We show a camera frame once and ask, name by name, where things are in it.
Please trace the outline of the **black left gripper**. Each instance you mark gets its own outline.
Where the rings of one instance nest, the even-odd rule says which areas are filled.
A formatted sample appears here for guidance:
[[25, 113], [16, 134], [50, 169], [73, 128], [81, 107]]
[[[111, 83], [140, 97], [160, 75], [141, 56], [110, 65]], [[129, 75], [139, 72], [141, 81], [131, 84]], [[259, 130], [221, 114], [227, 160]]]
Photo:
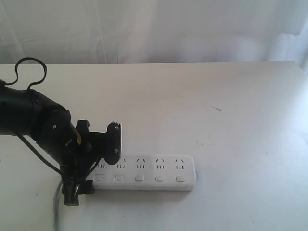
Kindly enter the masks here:
[[87, 120], [78, 121], [76, 127], [70, 119], [47, 121], [47, 153], [60, 167], [64, 205], [79, 206], [78, 194], [95, 193], [93, 180], [85, 178], [106, 150], [107, 132], [89, 132]]

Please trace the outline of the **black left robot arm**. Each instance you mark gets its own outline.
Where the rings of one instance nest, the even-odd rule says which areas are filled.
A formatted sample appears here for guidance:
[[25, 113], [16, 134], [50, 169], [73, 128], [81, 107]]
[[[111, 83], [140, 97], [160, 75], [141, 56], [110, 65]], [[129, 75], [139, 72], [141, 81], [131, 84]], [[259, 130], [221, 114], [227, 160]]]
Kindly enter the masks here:
[[78, 206], [79, 195], [92, 191], [86, 178], [99, 158], [88, 127], [86, 120], [73, 126], [70, 111], [43, 94], [0, 82], [0, 133], [18, 137], [61, 176], [66, 206]]

